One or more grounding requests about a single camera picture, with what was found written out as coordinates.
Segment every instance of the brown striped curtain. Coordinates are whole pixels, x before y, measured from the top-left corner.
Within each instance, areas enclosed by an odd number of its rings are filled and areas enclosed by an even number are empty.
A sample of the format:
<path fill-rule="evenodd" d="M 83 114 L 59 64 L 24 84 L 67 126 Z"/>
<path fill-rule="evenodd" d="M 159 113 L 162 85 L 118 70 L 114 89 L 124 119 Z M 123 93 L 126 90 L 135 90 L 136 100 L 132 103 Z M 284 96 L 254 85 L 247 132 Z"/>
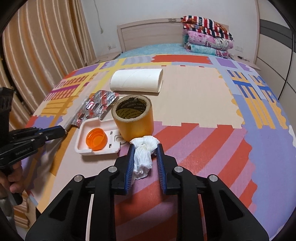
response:
<path fill-rule="evenodd" d="M 95 54 L 81 0 L 28 0 L 3 33 L 5 60 L 29 111 L 14 97 L 11 128 L 20 128 L 68 73 Z M 10 88 L 0 65 L 0 86 Z"/>

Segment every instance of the colorful patterned tablecloth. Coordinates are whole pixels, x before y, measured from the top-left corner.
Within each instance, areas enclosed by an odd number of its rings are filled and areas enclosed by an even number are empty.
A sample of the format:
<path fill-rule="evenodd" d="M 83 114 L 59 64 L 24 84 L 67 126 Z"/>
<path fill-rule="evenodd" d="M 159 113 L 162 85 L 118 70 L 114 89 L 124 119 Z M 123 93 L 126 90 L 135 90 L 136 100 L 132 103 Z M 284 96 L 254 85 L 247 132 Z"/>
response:
<path fill-rule="evenodd" d="M 65 125 L 85 96 L 110 90 L 119 69 L 163 68 L 152 101 L 153 135 L 167 155 L 194 174 L 217 174 L 273 237 L 296 206 L 296 138 L 277 98 L 252 68 L 214 56 L 152 55 L 116 59 L 76 70 L 46 97 L 29 126 Z M 80 156 L 78 130 L 23 160 L 26 189 L 42 212 L 77 174 L 92 176 L 117 154 Z M 119 155 L 125 155 L 123 145 Z M 163 196 L 157 165 L 115 199 L 117 240 L 174 240 L 176 197 Z"/>

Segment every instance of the yellow tape roll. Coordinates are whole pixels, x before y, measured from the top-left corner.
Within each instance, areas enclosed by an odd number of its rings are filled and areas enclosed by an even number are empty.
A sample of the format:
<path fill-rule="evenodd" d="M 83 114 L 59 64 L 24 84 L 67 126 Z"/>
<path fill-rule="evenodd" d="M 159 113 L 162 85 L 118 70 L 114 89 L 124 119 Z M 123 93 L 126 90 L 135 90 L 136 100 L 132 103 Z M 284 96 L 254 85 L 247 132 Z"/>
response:
<path fill-rule="evenodd" d="M 112 116 L 126 141 L 152 135 L 154 131 L 151 100 L 143 95 L 128 95 L 117 101 Z"/>

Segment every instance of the human hand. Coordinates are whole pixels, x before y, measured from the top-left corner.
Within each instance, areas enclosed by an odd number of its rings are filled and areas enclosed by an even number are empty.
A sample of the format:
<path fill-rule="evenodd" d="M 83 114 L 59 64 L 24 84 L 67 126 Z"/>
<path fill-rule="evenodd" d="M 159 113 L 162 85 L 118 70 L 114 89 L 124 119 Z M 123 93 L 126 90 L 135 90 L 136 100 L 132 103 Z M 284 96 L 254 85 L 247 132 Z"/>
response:
<path fill-rule="evenodd" d="M 4 173 L 0 171 L 0 184 L 12 193 L 22 193 L 24 191 L 22 166 L 21 162 L 17 162 L 12 165 L 13 172 L 6 177 Z"/>

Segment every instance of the white cardboard tube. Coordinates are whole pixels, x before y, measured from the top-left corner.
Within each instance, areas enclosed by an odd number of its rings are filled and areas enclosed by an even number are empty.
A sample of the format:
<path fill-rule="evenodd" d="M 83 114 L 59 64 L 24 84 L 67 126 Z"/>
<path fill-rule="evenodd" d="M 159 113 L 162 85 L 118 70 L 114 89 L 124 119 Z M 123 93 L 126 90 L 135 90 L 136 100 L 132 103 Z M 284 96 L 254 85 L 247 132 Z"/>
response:
<path fill-rule="evenodd" d="M 110 82 L 111 91 L 140 91 L 159 93 L 162 69 L 124 69 L 114 73 Z"/>

